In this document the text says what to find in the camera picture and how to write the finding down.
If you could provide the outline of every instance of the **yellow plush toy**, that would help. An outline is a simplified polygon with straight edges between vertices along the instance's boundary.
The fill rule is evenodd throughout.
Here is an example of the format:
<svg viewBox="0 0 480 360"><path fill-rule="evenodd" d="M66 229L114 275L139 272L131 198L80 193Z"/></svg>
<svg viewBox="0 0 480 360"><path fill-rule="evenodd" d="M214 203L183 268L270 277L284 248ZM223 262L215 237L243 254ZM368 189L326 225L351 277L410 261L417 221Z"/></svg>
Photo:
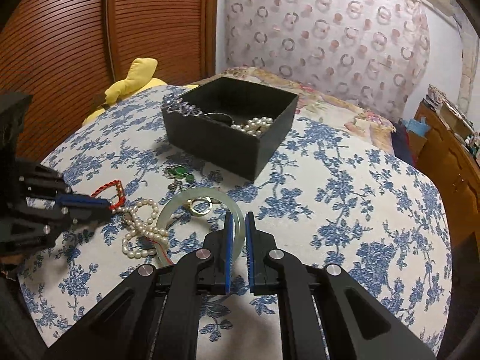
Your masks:
<svg viewBox="0 0 480 360"><path fill-rule="evenodd" d="M153 58L137 58L132 62L127 78L117 81L105 91L105 104L88 115L82 126L93 122L99 115L116 104L118 100L125 100L154 86L167 85L165 81L152 78L157 68L157 60ZM196 88L198 85L186 85L186 88Z"/></svg>

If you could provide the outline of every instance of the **curtain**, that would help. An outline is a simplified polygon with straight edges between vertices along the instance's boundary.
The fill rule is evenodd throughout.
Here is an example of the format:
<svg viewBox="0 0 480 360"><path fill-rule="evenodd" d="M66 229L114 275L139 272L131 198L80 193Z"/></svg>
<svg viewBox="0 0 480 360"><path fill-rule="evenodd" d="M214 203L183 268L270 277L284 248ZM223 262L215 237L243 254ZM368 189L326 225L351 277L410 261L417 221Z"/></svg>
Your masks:
<svg viewBox="0 0 480 360"><path fill-rule="evenodd" d="M227 0L227 65L256 66L390 120L425 71L418 0Z"/></svg>

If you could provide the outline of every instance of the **white wall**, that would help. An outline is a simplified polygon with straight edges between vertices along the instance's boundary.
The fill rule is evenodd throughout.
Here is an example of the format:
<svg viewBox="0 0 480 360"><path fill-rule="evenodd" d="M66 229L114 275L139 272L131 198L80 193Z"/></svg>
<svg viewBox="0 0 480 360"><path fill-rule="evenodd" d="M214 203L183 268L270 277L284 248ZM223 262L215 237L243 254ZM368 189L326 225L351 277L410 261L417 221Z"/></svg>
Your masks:
<svg viewBox="0 0 480 360"><path fill-rule="evenodd" d="M217 73L222 72L227 68L225 55L225 7L225 0L218 0L217 65L215 67ZM463 46L455 21L452 17L447 18L442 13L432 9L428 4L425 6L425 10L430 29L430 61L427 65L422 81L415 87L413 93L409 96L403 113L405 119L409 119L415 115L420 101L427 94L429 84L444 91L448 99L453 103L457 102L458 92L460 90ZM476 128L478 129L480 127L480 72L476 75L475 82L478 82L478 85L476 85L476 96L478 100L474 101L474 94L472 94L472 103L470 106L477 107L477 111L469 111L469 117L474 121L475 117L473 114L475 113L478 115L476 122Z"/></svg>

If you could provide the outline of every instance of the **gold ring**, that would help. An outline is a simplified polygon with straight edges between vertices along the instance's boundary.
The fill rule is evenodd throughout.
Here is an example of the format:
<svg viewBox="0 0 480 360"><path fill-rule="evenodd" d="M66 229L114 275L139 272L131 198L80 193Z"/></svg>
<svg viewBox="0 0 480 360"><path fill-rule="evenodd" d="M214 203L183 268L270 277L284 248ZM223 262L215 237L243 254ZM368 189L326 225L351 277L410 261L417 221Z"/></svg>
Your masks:
<svg viewBox="0 0 480 360"><path fill-rule="evenodd" d="M208 208L203 212L200 212L200 211L197 211L197 210L194 209L194 203L199 201L199 200L208 203ZM210 199L208 196L205 196L204 198L196 198L196 199L187 200L187 202L184 204L184 207L187 210L189 210L193 216L204 216L204 215L207 215L212 210L213 203L212 203L212 199Z"/></svg>

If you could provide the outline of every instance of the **wooden slat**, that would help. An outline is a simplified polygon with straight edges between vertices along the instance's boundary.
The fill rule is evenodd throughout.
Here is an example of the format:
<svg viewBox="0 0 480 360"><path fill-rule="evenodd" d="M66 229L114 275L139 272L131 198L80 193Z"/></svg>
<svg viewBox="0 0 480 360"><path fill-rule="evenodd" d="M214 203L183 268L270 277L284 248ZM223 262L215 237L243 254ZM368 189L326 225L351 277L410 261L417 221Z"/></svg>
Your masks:
<svg viewBox="0 0 480 360"><path fill-rule="evenodd" d="M138 57L158 61L155 76L186 84L202 76L202 0L115 0L120 71Z"/></svg>
<svg viewBox="0 0 480 360"><path fill-rule="evenodd" d="M43 159L110 84L102 0L22 0L0 33L0 92L33 95L19 156Z"/></svg>

